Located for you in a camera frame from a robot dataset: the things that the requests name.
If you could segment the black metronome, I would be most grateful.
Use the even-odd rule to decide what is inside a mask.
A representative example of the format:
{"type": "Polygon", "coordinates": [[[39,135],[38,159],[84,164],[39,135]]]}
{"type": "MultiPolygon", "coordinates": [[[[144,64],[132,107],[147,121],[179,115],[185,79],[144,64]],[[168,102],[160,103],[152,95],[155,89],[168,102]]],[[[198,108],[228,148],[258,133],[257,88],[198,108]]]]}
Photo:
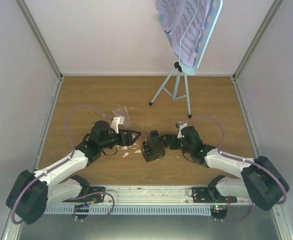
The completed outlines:
{"type": "Polygon", "coordinates": [[[147,163],[165,156],[165,147],[157,130],[151,131],[142,142],[141,153],[147,163]]]}

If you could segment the clear plastic metronome cover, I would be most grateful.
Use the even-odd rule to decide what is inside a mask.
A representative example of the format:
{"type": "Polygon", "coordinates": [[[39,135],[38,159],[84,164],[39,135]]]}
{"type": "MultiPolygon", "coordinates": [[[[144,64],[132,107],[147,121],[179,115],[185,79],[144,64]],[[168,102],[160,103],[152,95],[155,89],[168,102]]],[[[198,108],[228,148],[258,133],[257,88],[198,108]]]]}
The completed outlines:
{"type": "Polygon", "coordinates": [[[113,110],[113,114],[115,117],[119,117],[119,125],[124,128],[128,128],[131,126],[131,120],[129,117],[128,109],[126,106],[113,110]]]}

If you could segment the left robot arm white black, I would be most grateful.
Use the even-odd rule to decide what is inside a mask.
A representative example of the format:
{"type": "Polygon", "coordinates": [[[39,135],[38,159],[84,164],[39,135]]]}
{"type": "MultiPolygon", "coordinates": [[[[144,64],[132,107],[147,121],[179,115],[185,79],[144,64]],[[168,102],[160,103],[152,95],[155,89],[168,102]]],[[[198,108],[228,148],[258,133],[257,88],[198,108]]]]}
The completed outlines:
{"type": "Polygon", "coordinates": [[[105,149],[132,146],[140,131],[112,127],[99,120],[71,153],[40,170],[22,171],[6,199],[11,221],[33,224],[48,208],[64,201],[84,202],[90,195],[90,183],[73,173],[87,168],[104,154],[105,149]]]}

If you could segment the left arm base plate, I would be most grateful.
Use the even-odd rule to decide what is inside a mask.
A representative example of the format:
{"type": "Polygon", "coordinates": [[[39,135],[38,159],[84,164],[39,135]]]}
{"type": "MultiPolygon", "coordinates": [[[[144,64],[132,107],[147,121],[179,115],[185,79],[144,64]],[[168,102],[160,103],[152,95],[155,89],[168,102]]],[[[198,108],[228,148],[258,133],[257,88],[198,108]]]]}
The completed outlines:
{"type": "Polygon", "coordinates": [[[86,198],[85,202],[90,204],[99,204],[104,202],[104,194],[101,192],[105,192],[106,188],[104,186],[90,186],[88,190],[88,194],[100,192],[97,194],[90,195],[86,198]]]}

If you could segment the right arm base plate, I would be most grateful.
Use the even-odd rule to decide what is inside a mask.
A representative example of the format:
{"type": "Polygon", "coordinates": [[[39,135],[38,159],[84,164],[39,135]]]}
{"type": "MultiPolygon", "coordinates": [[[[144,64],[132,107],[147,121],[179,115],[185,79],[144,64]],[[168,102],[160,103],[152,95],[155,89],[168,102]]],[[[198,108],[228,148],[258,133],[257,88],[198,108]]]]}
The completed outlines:
{"type": "Polygon", "coordinates": [[[236,197],[222,196],[216,189],[207,186],[193,186],[186,191],[186,194],[192,198],[193,203],[198,204],[228,204],[238,202],[236,197]]]}

